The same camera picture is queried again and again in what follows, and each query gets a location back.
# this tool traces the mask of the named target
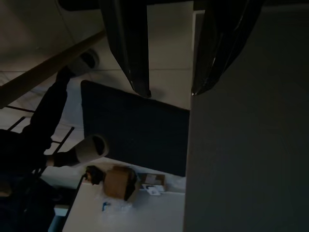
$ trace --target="dark clothing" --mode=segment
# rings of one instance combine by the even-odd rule
[[[51,136],[61,119],[70,78],[66,70],[57,74],[56,82],[43,96],[30,125],[21,133],[0,130],[0,172],[29,173],[46,165],[44,151],[50,148]]]

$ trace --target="grey wall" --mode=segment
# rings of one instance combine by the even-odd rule
[[[185,231],[309,231],[308,9],[265,9],[192,98]]]

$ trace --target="small box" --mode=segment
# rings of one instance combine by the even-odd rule
[[[135,172],[127,167],[114,166],[106,172],[104,192],[107,196],[133,202],[140,189]]]
[[[160,195],[166,191],[165,176],[162,174],[140,173],[140,183],[150,195]]]

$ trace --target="white desk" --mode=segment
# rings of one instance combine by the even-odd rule
[[[150,196],[140,191],[126,214],[104,216],[101,186],[83,182],[78,190],[63,232],[181,232],[184,194]]]

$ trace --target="person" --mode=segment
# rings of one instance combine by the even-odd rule
[[[81,54],[57,73],[55,83],[45,93],[30,124],[21,133],[0,130],[0,172],[24,174],[46,166],[75,166],[108,154],[106,140],[95,134],[67,152],[44,155],[60,122],[70,79],[89,72],[97,65],[98,57],[93,51]]]

